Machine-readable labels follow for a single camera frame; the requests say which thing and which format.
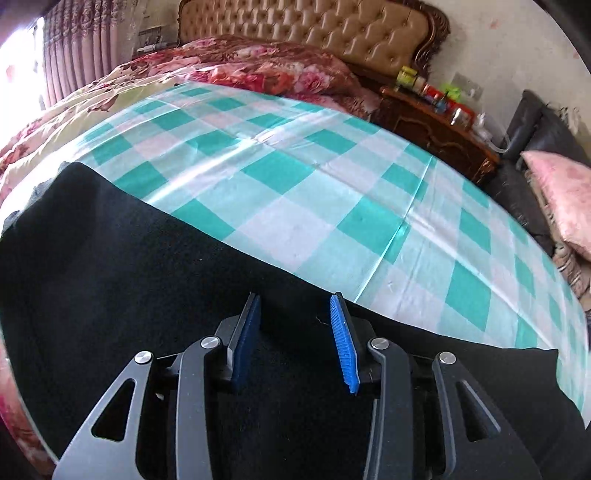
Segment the wall socket plate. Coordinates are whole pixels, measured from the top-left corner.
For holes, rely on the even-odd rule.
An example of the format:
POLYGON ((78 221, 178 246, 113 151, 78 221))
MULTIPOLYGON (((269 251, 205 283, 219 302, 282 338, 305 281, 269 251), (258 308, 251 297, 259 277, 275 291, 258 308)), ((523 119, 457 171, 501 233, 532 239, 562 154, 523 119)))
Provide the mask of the wall socket plate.
POLYGON ((483 87, 460 72, 455 73, 452 84, 460 90, 463 98, 479 101, 483 95, 483 87))

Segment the dark wooden nightstand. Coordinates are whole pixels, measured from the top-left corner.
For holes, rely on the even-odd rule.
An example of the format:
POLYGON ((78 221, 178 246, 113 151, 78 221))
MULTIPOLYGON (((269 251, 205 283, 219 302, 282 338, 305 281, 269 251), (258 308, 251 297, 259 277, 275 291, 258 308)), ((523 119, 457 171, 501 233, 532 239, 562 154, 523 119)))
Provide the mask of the dark wooden nightstand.
POLYGON ((380 96, 373 114, 377 126, 431 153, 476 185, 486 183, 498 169, 496 154, 432 106, 391 87, 382 87, 380 96))

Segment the pink floral pillow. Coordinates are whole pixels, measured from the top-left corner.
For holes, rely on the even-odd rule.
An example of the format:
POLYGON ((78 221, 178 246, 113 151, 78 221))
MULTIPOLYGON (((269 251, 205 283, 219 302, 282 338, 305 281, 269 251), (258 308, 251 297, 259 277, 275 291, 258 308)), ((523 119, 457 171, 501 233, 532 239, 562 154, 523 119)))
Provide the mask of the pink floral pillow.
POLYGON ((590 260, 590 168, 565 156, 521 154, 547 199, 562 239, 590 260))

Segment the floral quilt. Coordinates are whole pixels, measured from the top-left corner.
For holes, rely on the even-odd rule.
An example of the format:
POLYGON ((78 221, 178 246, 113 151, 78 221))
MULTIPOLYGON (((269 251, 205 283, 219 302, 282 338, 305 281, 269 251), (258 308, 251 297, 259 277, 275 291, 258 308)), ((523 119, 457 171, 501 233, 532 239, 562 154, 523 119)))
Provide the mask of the floral quilt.
MULTIPOLYGON (((199 95, 224 90, 310 111, 342 114, 359 131, 373 95, 325 51, 235 36, 206 38, 117 67, 61 101, 17 136, 26 153, 3 160, 1 233, 8 216, 42 183, 82 164, 124 193, 222 241, 236 222, 197 203, 194 117, 184 109, 199 95)), ((53 452, 20 396, 1 325, 1 441, 23 464, 46 475, 53 452)))

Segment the pink curtain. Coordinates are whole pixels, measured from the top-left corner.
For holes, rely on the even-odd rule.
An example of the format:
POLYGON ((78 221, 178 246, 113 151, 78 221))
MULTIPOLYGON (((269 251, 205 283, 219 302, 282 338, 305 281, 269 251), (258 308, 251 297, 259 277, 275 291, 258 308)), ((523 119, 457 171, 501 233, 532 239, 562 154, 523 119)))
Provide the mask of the pink curtain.
POLYGON ((124 62, 132 3, 59 1, 43 17, 43 68, 53 106, 124 62))

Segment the window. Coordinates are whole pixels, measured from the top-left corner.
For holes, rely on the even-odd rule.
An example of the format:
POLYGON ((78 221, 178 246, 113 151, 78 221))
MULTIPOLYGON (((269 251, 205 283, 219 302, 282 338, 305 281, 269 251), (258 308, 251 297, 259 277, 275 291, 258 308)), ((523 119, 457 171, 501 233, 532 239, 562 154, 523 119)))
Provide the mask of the window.
POLYGON ((43 30, 38 18, 1 46, 1 144, 45 108, 43 30))

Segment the black leather chair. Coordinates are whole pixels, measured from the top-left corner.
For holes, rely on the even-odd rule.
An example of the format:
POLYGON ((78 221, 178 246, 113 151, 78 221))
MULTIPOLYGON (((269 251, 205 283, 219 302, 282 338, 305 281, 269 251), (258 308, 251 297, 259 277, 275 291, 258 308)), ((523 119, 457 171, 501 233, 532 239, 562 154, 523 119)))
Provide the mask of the black leather chair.
POLYGON ((504 152, 483 190, 548 254, 565 242, 579 253, 590 244, 569 212, 585 201, 567 183, 590 188, 590 131, 572 108, 558 108, 524 90, 507 130, 504 152))

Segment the teal checkered cloth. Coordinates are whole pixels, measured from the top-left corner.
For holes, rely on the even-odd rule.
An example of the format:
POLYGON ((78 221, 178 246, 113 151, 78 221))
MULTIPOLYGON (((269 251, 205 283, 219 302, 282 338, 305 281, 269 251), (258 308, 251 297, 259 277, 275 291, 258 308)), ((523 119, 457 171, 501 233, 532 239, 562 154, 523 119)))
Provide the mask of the teal checkered cloth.
POLYGON ((67 164, 238 250, 403 323, 497 347, 554 349, 583 407, 583 310, 550 257, 488 195, 420 147, 304 101, 188 82, 49 154, 1 216, 67 164))

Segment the black pants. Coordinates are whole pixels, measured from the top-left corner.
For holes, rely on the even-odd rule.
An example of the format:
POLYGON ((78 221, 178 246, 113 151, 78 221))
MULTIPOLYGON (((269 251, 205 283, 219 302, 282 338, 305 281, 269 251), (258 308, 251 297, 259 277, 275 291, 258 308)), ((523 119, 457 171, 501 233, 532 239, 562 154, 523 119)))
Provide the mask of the black pants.
POLYGON ((262 300, 245 389, 217 393, 230 479, 359 479, 373 402, 346 389, 329 292, 73 163, 1 233, 1 325, 16 384, 62 454, 134 354, 175 354, 262 300))

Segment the tufted tan headboard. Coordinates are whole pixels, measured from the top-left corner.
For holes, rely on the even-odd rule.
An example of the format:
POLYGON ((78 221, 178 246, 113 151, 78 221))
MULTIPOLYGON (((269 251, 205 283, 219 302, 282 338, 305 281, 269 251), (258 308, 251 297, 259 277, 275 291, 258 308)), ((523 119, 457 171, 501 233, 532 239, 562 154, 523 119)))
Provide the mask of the tufted tan headboard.
POLYGON ((339 57, 353 73, 392 83, 401 67, 428 76, 450 34, 439 8, 424 1, 204 0, 178 6, 178 41, 214 35, 308 45, 339 57))

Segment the plaid beige blanket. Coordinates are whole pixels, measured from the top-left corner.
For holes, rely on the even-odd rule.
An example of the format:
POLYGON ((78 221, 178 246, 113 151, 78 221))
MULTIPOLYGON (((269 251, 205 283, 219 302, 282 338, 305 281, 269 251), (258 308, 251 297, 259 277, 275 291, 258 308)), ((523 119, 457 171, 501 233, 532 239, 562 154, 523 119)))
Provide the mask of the plaid beige blanket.
POLYGON ((562 239, 550 205, 533 174, 527 171, 525 178, 550 230, 554 245, 551 255, 552 261, 579 300, 585 314, 590 316, 590 263, 562 239))

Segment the items on nightstand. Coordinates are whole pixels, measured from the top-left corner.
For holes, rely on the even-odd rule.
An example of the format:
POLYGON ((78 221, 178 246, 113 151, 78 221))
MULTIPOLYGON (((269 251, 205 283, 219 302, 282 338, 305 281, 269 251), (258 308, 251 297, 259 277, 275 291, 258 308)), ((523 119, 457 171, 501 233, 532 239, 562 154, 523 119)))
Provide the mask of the items on nightstand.
POLYGON ((472 128, 476 114, 461 101, 460 90, 456 87, 440 90, 409 66, 401 67, 396 84, 431 105, 439 114, 446 116, 451 125, 465 130, 472 128))

